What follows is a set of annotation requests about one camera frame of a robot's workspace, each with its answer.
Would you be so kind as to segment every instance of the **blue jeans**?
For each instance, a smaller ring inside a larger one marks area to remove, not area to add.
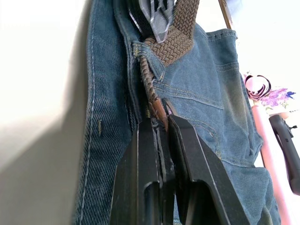
[[[140,41],[126,1],[94,0],[87,46],[89,98],[74,222],[108,224],[114,173],[147,98],[138,57],[154,87],[222,160],[251,224],[280,224],[272,181],[254,161],[262,146],[239,74],[233,30],[196,26],[193,49],[168,67]],[[174,222],[179,222],[177,207]]]

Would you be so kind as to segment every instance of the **brown braided belt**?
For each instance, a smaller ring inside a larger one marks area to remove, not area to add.
[[[192,49],[198,6],[199,0],[178,0],[174,8],[174,22],[169,28],[166,40],[158,43],[154,37],[149,37],[144,41],[166,67]],[[152,82],[153,73],[149,69],[144,56],[140,58],[140,66],[150,109],[164,123],[165,129],[168,130],[167,115],[160,98],[155,93]]]

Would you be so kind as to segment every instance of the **pink handle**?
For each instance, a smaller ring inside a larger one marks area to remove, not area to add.
[[[295,206],[291,200],[294,194],[288,183],[284,155],[274,135],[269,116],[259,105],[254,105],[252,112],[256,129],[264,141],[261,150],[263,163],[273,181],[274,196],[278,203],[281,222],[283,225],[298,225],[296,217],[293,216]]]

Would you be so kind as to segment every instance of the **purple flowers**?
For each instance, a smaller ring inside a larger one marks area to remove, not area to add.
[[[262,97],[260,100],[263,106],[267,106],[271,109],[278,105],[282,105],[286,108],[288,106],[287,101],[289,100],[289,95],[287,93],[287,88],[271,90],[268,96]]]

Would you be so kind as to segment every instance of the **denim fabric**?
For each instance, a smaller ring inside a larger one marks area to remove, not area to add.
[[[94,0],[87,57],[89,99],[82,173],[74,222],[108,224],[115,168],[147,99],[138,57],[155,75],[154,87],[222,160],[251,224],[280,224],[273,187],[254,161],[262,145],[239,74],[232,30],[205,33],[193,49],[164,67],[131,22],[126,1]],[[174,223],[178,223],[177,207]]]

